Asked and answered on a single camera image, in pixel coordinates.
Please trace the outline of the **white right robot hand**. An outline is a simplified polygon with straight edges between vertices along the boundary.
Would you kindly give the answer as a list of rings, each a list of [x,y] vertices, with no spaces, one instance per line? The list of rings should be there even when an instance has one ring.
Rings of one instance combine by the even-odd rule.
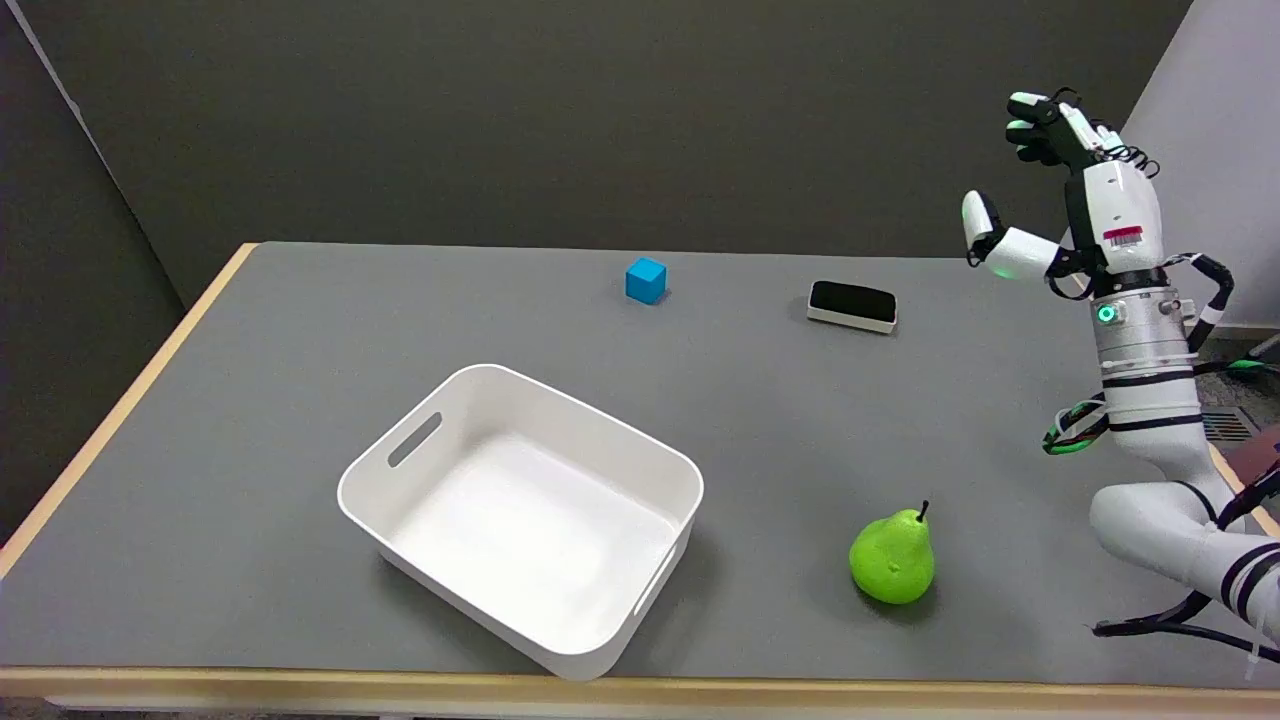
[[[1160,284],[1165,254],[1161,211],[1152,183],[1156,161],[1125,143],[1119,132],[1091,119],[1071,88],[1051,96],[1011,94],[1005,138],[1021,161],[1064,167],[1062,187],[1070,246],[1004,223],[995,202],[979,190],[961,205],[966,261],[1005,279],[1043,281],[1068,299],[1059,281],[1088,281],[1073,300],[1128,284]]]

